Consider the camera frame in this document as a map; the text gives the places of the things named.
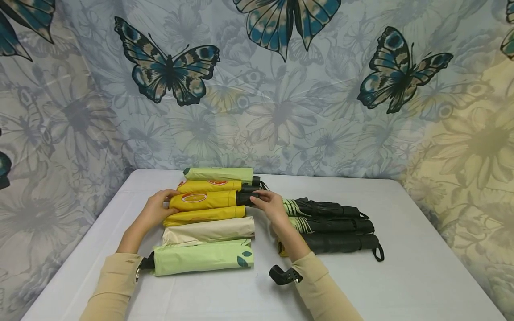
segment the hand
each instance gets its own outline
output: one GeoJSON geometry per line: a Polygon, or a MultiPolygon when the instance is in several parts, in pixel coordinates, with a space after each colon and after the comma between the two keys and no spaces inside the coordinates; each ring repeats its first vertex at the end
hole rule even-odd
{"type": "Polygon", "coordinates": [[[282,202],[282,196],[272,191],[255,191],[255,193],[260,194],[261,198],[252,196],[250,200],[255,206],[264,211],[271,225],[290,224],[284,203],[282,202]]]}
{"type": "Polygon", "coordinates": [[[116,253],[137,253],[143,238],[156,225],[175,213],[177,209],[165,209],[165,200],[180,193],[174,190],[158,191],[151,196],[134,223],[125,231],[116,253]]]}
{"type": "Polygon", "coordinates": [[[170,215],[178,213],[177,209],[165,209],[162,204],[169,200],[172,196],[180,195],[180,192],[175,190],[158,191],[155,195],[151,196],[139,216],[134,221],[134,227],[138,227],[143,231],[149,231],[153,227],[159,225],[170,215]]]}
{"type": "Polygon", "coordinates": [[[261,199],[250,197],[252,203],[266,213],[271,227],[284,245],[292,262],[295,262],[310,253],[310,248],[303,237],[298,233],[287,217],[282,196],[271,191],[255,191],[261,199]]]}

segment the table surface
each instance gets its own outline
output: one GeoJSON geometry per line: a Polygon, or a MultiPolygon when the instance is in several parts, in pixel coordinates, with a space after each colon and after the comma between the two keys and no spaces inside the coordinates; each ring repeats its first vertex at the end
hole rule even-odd
{"type": "MultiPolygon", "coordinates": [[[[64,262],[24,321],[78,320],[93,293],[106,256],[116,251],[125,229],[147,198],[173,188],[180,171],[134,171],[64,262]]],[[[322,254],[337,284],[366,321],[505,321],[405,190],[395,181],[262,175],[284,198],[308,197],[359,207],[376,229],[385,252],[322,254]]],[[[143,274],[128,307],[130,321],[310,320],[293,285],[279,287],[268,276],[280,258],[259,210],[255,217],[251,269],[231,269],[155,277],[143,274]]],[[[160,244],[163,229],[152,231],[140,255],[160,244]]]]}

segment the fingers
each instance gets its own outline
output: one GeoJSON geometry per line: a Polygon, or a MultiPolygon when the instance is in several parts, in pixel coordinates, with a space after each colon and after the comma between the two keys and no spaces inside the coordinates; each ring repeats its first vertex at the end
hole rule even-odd
{"type": "Polygon", "coordinates": [[[257,190],[255,192],[261,196],[261,199],[264,199],[268,202],[271,201],[273,197],[280,196],[272,191],[257,190]]]}
{"type": "Polygon", "coordinates": [[[255,204],[255,206],[257,206],[258,209],[263,211],[265,211],[264,208],[266,208],[266,206],[268,205],[266,201],[263,201],[262,199],[253,196],[250,196],[250,201],[253,204],[255,204]]]}
{"type": "Polygon", "coordinates": [[[174,209],[173,207],[166,210],[166,215],[167,216],[170,216],[170,215],[173,215],[173,214],[177,214],[177,213],[178,213],[178,210],[174,209]]]}
{"type": "Polygon", "coordinates": [[[164,199],[164,198],[170,198],[175,195],[180,195],[180,192],[177,192],[176,190],[171,190],[168,188],[163,191],[158,191],[157,193],[155,193],[154,196],[164,199]]]}

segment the butterfly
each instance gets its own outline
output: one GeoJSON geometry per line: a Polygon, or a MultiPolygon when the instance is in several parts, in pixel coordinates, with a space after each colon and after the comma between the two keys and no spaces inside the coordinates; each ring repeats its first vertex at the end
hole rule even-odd
{"type": "Polygon", "coordinates": [[[38,58],[51,56],[55,59],[62,60],[67,59],[71,54],[81,55],[78,47],[73,42],[59,37],[58,35],[54,34],[52,36],[52,44],[44,41],[40,37],[28,34],[28,32],[21,33],[21,35],[25,36],[25,46],[38,58]]]}
{"type": "Polygon", "coordinates": [[[248,13],[246,32],[259,46],[278,52],[284,62],[293,23],[305,50],[314,36],[339,9],[341,0],[233,0],[241,13],[248,13]]]}
{"type": "Polygon", "coordinates": [[[447,119],[455,110],[465,109],[494,92],[494,88],[482,80],[445,84],[436,79],[427,87],[412,99],[407,111],[411,116],[418,115],[420,119],[431,122],[447,119]]]}
{"type": "Polygon", "coordinates": [[[179,106],[200,102],[206,93],[202,79],[211,79],[214,66],[219,62],[216,46],[199,46],[182,53],[188,45],[176,58],[171,55],[165,58],[162,50],[136,28],[120,17],[114,19],[114,30],[120,35],[125,57],[136,64],[132,79],[140,93],[158,104],[166,89],[172,89],[179,106]]]}
{"type": "Polygon", "coordinates": [[[258,69],[249,69],[238,75],[220,70],[217,79],[207,86],[205,101],[219,112],[240,114],[250,106],[250,98],[259,93],[265,75],[258,69]]]}
{"type": "Polygon", "coordinates": [[[7,156],[4,152],[0,152],[0,190],[3,190],[6,187],[11,185],[7,174],[11,171],[12,162],[9,156],[7,156]]]}
{"type": "MultiPolygon", "coordinates": [[[[20,25],[33,30],[44,40],[53,44],[50,24],[56,9],[55,0],[0,0],[0,9],[20,25]]],[[[18,55],[32,61],[2,11],[0,11],[0,55],[18,55]]]]}
{"type": "Polygon", "coordinates": [[[375,72],[362,81],[357,99],[368,109],[373,109],[391,98],[387,113],[399,112],[414,97],[416,88],[428,84],[452,58],[451,53],[444,52],[415,65],[403,35],[393,27],[386,27],[370,61],[370,68],[375,72]]]}
{"type": "MultiPolygon", "coordinates": [[[[507,22],[514,23],[514,0],[507,1],[507,22]]],[[[504,55],[509,57],[510,60],[514,60],[514,29],[512,29],[508,35],[503,39],[500,50],[504,55]]]]}
{"type": "Polygon", "coordinates": [[[298,38],[291,40],[290,56],[292,61],[299,60],[302,66],[308,66],[312,63],[323,65],[325,62],[321,50],[316,45],[313,44],[310,51],[305,51],[302,47],[302,41],[298,38]]]}

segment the fabric backdrop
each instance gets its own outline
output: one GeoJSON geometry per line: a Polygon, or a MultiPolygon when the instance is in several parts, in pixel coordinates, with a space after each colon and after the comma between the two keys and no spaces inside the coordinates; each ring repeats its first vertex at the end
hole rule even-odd
{"type": "Polygon", "coordinates": [[[51,39],[0,0],[0,319],[23,316],[132,170],[249,166],[399,181],[514,320],[508,0],[318,1],[289,41],[260,16],[309,1],[33,2],[51,39]]]}

